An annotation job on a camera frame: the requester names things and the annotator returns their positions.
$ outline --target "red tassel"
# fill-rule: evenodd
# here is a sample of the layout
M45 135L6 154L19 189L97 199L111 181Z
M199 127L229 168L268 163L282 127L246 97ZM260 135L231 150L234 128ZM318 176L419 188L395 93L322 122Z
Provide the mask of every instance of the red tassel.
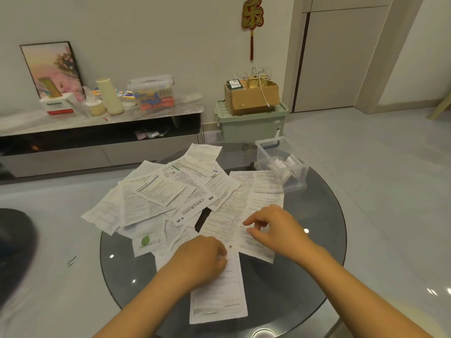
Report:
M253 61L253 31L251 31L251 62Z

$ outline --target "forearm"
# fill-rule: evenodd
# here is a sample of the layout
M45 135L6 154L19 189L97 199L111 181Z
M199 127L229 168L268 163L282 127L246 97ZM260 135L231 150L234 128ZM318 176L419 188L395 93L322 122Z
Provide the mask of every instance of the forearm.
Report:
M418 325L347 272L322 247L298 259L318 283L355 338L431 338Z
M163 267L94 338L153 337L163 319L185 293L180 280Z

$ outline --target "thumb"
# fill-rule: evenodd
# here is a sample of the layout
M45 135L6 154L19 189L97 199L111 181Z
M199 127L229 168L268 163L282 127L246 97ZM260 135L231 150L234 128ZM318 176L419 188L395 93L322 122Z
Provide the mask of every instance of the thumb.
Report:
M264 246L269 248L270 239L267 233L262 233L260 230L257 230L254 227L249 227L247 230L249 235L251 235L257 242L263 244Z
M217 267L216 267L218 275L221 274L224 271L224 269L226 268L227 262L228 261L227 261L227 259L225 257L221 257L218 260L218 264L217 264Z

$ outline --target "door frame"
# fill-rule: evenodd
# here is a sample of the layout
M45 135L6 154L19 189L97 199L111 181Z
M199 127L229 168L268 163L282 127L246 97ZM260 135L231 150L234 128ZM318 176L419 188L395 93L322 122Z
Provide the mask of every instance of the door frame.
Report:
M392 0L381 35L369 63L355 107L367 114L377 112L377 106L409 35L423 0ZM304 28L301 17L304 0L294 0L291 18L285 81L282 100L294 112L294 98L303 52Z

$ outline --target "chair leg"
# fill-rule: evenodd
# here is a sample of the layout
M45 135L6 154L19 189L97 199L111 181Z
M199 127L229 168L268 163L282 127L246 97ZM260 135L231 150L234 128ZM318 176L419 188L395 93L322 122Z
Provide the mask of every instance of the chair leg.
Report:
M438 115L440 115L445 109L451 104L451 94L449 94L439 105L435 108L435 110L427 117L429 120L437 119Z

